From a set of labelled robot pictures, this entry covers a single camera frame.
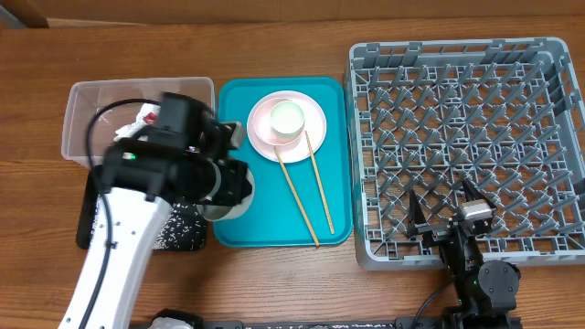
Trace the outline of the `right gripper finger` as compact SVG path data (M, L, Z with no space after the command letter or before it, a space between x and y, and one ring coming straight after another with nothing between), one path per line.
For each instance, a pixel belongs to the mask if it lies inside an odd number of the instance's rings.
M420 200L414 189L409 191L409 225L424 225L427 219L421 209Z
M483 200L486 204L489 203L489 199L482 194L469 179L463 179L462 189L466 202Z

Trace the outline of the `grey bowl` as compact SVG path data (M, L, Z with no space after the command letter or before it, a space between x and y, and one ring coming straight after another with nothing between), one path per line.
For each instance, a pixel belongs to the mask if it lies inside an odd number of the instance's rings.
M249 208L254 198L256 186L250 169L247 170L246 183L250 192L236 206L196 205L198 213L207 221L216 222L241 217Z

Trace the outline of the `red snack wrapper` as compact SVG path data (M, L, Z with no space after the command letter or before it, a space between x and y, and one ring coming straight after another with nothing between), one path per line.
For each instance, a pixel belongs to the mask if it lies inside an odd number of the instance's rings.
M143 117L143 121L147 125L153 125L157 119L157 115L153 112L148 113Z

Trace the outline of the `white tissue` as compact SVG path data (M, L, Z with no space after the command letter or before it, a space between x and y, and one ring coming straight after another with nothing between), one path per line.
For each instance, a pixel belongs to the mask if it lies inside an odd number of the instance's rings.
M143 121L143 117L148 113L153 112L157 115L158 118L159 109L160 107L158 105L150 103L143 104L141 109L136 114L135 121L116 130L116 136L113 138L113 140L117 142L122 138L131 137L133 134L137 133L140 129L147 126L147 124L145 124Z

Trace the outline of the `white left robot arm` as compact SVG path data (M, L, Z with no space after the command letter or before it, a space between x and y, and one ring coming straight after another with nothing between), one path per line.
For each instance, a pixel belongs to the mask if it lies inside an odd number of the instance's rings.
M240 122L198 127L146 125L109 148L95 181L95 228L62 328L129 326L146 265L173 205L208 221L242 216L255 192L247 164L227 152L241 146Z

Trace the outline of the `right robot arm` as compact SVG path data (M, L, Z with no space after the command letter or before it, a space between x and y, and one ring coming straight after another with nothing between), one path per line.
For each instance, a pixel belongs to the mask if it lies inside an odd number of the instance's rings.
M462 181L465 202L447 223L427 222L416 193L409 192L407 235L422 237L426 249L439 249L450 279L421 305L412 328L520 328L521 320L509 313L516 308L520 269L503 260L485 260L476 238L489 233L497 206L471 181ZM446 307L437 318L423 318L426 307L449 286L458 296L456 306Z

